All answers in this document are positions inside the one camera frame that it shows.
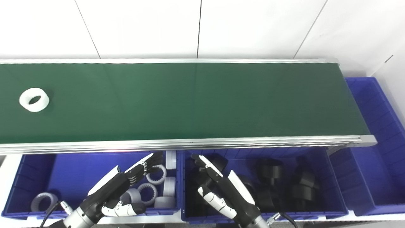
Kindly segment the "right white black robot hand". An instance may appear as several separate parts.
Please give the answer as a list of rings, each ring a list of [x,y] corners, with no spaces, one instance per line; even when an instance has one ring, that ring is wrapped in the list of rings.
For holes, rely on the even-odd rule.
[[[228,176],[224,176],[205,156],[192,154],[191,157],[197,166],[205,169],[208,176],[224,195],[220,198],[207,185],[202,184],[197,192],[205,202],[222,215],[232,219],[240,228],[269,227],[252,195],[234,170],[231,170]]]

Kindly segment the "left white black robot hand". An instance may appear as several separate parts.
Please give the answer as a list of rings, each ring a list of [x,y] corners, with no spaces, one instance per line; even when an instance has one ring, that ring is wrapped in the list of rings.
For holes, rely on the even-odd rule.
[[[118,166],[115,167],[111,174],[104,176],[90,190],[87,198],[78,207],[79,216],[96,224],[104,216],[126,217],[143,214],[146,211],[144,203],[124,204],[120,197],[144,176],[156,172],[154,166],[162,162],[163,152],[158,151],[140,159],[124,172],[120,171]]]

